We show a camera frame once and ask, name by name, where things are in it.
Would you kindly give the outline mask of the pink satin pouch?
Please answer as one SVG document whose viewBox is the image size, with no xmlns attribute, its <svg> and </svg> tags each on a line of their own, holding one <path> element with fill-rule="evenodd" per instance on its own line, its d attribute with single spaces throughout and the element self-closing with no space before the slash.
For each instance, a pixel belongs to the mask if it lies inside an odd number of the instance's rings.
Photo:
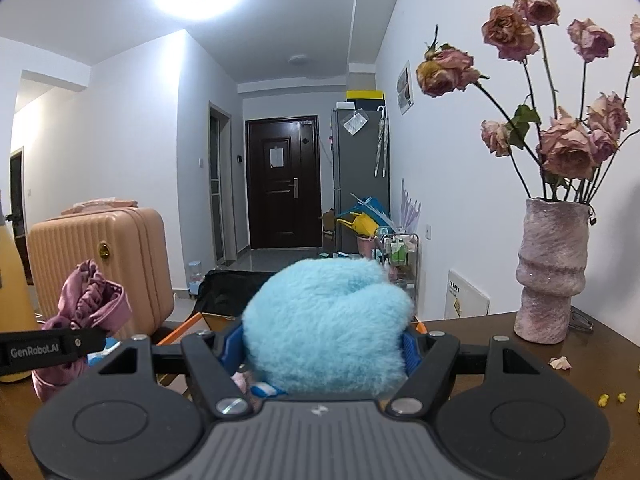
<svg viewBox="0 0 640 480">
<path fill-rule="evenodd" d="M 79 263 L 61 289 L 58 314 L 43 325 L 45 330 L 56 328 L 99 328 L 111 337 L 131 318 L 125 289 L 109 281 L 91 259 Z M 32 372 L 35 393 L 42 402 L 49 401 L 89 369 L 88 359 L 70 364 L 40 368 Z"/>
</svg>

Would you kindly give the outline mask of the light blue plush toy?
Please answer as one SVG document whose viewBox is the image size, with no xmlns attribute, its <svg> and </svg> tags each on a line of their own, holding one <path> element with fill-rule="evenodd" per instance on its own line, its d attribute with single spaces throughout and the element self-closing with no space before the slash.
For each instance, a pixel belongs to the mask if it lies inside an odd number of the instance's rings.
<svg viewBox="0 0 640 480">
<path fill-rule="evenodd" d="M 242 314 L 254 377 L 288 394 L 384 396 L 406 378 L 413 302 L 380 264 L 306 259 L 274 274 Z"/>
</svg>

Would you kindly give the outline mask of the blue pocket tissue pack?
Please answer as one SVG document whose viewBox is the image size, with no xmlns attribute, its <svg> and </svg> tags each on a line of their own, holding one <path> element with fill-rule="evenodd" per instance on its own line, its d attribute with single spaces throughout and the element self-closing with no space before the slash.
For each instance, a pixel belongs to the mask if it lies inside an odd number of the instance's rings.
<svg viewBox="0 0 640 480">
<path fill-rule="evenodd" d="M 250 385 L 250 393 L 259 399 L 277 398 L 278 396 L 286 396 L 286 392 L 276 386 L 268 384 L 268 382 L 253 382 Z"/>
</svg>

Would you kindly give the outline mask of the red orange cardboard box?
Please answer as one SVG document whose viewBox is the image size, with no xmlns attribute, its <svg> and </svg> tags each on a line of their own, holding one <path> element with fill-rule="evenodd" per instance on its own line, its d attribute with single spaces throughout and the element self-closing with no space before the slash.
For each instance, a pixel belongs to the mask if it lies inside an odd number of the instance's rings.
<svg viewBox="0 0 640 480">
<path fill-rule="evenodd" d="M 231 325 L 233 321 L 234 318 L 230 318 L 230 316 L 197 313 L 180 324 L 171 333 L 167 333 L 158 344 L 178 344 L 183 337 L 199 332 L 206 334 L 210 332 L 222 332 Z M 160 374 L 157 376 L 157 380 L 163 387 L 172 389 L 184 396 L 189 393 L 189 388 L 186 385 L 186 376 L 183 374 Z"/>
</svg>

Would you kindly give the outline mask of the blue tissue packet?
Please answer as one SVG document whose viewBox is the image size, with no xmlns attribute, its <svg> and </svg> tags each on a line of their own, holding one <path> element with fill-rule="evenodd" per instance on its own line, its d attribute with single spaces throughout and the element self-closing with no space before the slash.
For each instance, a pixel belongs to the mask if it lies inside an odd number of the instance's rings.
<svg viewBox="0 0 640 480">
<path fill-rule="evenodd" d="M 87 356 L 89 366 L 95 366 L 102 360 L 106 359 L 111 353 L 117 350 L 122 343 L 114 338 L 107 338 L 105 348 L 98 352 L 92 352 Z"/>
</svg>

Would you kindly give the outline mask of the pink textured vase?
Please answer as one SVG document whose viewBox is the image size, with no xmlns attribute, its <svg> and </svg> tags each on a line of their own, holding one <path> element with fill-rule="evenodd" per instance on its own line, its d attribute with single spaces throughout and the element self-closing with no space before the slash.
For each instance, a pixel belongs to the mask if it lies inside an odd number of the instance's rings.
<svg viewBox="0 0 640 480">
<path fill-rule="evenodd" d="M 516 280 L 523 286 L 514 333 L 533 344 L 559 344 L 572 299 L 585 288 L 589 209 L 573 202 L 526 200 Z"/>
</svg>

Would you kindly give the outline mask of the purple feather decoration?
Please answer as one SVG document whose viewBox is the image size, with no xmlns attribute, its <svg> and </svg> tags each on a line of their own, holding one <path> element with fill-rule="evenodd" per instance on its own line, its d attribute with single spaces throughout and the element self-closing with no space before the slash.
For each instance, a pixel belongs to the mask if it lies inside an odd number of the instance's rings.
<svg viewBox="0 0 640 480">
<path fill-rule="evenodd" d="M 420 220 L 422 204 L 413 200 L 401 181 L 400 226 L 405 233 L 414 233 Z"/>
</svg>

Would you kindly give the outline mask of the blue yellow bag pile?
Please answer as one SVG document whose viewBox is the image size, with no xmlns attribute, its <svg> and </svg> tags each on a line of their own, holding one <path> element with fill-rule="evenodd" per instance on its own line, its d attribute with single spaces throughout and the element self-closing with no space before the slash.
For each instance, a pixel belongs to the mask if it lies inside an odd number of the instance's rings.
<svg viewBox="0 0 640 480">
<path fill-rule="evenodd" d="M 363 200 L 355 194 L 352 194 L 352 198 L 356 200 L 356 204 L 337 216 L 338 224 L 346 226 L 358 236 L 367 238 L 375 237 L 379 229 L 385 233 L 398 231 L 398 227 L 386 214 L 385 208 L 377 198 L 369 196 Z"/>
</svg>

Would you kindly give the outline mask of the pink ribbed suitcase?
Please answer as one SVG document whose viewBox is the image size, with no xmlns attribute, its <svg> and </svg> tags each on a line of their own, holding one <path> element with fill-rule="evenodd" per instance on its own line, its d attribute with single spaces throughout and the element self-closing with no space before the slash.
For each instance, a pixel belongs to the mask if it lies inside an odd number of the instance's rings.
<svg viewBox="0 0 640 480">
<path fill-rule="evenodd" d="M 89 259 L 128 296 L 131 318 L 119 339 L 152 335 L 174 310 L 164 222 L 152 208 L 102 208 L 44 220 L 30 229 L 27 247 L 45 318 L 58 313 L 63 283 Z"/>
</svg>

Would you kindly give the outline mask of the small cardboard box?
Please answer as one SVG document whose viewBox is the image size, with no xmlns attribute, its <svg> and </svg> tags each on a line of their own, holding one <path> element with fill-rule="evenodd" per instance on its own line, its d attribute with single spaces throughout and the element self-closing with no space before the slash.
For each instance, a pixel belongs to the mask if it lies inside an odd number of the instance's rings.
<svg viewBox="0 0 640 480">
<path fill-rule="evenodd" d="M 334 252 L 336 245 L 335 235 L 335 212 L 333 208 L 322 214 L 322 250 L 324 252 Z"/>
</svg>

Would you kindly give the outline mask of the grey refrigerator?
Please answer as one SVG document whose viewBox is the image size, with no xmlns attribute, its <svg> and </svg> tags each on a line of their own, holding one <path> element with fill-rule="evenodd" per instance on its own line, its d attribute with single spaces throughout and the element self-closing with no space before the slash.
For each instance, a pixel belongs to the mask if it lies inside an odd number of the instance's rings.
<svg viewBox="0 0 640 480">
<path fill-rule="evenodd" d="M 334 110 L 332 117 L 333 196 L 337 216 L 372 196 L 387 214 L 390 211 L 390 180 L 382 166 L 374 175 L 378 149 L 380 100 L 356 100 L 354 110 Z"/>
</svg>

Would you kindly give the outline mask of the dried pink roses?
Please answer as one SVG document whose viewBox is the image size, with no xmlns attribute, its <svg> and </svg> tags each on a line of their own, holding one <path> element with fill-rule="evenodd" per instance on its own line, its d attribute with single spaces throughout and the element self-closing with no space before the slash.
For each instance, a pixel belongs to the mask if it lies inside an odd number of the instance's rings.
<svg viewBox="0 0 640 480">
<path fill-rule="evenodd" d="M 607 58 L 616 45 L 612 32 L 590 18 L 567 25 L 568 40 L 580 59 L 579 106 L 575 113 L 562 107 L 544 38 L 546 28 L 559 25 L 560 16 L 559 0 L 510 0 L 491 8 L 480 28 L 484 44 L 496 50 L 499 60 L 518 64 L 524 73 L 526 95 L 513 110 L 487 89 L 489 78 L 472 55 L 438 39 L 427 44 L 416 66 L 416 84 L 430 98 L 477 89 L 500 115 L 480 125 L 488 152 L 497 158 L 526 153 L 539 174 L 542 200 L 588 206 L 617 153 L 639 131 L 627 110 L 627 92 L 587 98 L 590 64 Z"/>
</svg>

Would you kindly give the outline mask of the dark brown door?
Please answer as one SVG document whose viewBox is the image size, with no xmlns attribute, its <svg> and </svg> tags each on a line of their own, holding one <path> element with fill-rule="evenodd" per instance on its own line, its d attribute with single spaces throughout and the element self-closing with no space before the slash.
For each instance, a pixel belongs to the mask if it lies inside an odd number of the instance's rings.
<svg viewBox="0 0 640 480">
<path fill-rule="evenodd" d="M 320 247 L 318 118 L 254 119 L 245 129 L 250 247 Z"/>
</svg>

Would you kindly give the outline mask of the white panel against wall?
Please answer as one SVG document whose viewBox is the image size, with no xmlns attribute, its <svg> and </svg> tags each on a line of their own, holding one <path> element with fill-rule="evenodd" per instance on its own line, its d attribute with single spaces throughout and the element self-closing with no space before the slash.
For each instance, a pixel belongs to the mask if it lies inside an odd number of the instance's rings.
<svg viewBox="0 0 640 480">
<path fill-rule="evenodd" d="M 489 298 L 456 271 L 447 278 L 445 318 L 477 318 L 488 315 Z"/>
</svg>

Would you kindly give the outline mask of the wall picture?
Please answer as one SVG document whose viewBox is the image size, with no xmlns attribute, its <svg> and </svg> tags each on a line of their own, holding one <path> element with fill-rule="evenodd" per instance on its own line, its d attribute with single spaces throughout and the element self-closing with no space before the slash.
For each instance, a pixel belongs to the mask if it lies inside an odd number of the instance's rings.
<svg viewBox="0 0 640 480">
<path fill-rule="evenodd" d="M 406 62 L 396 81 L 397 104 L 401 115 L 405 115 L 413 107 L 410 63 Z"/>
</svg>

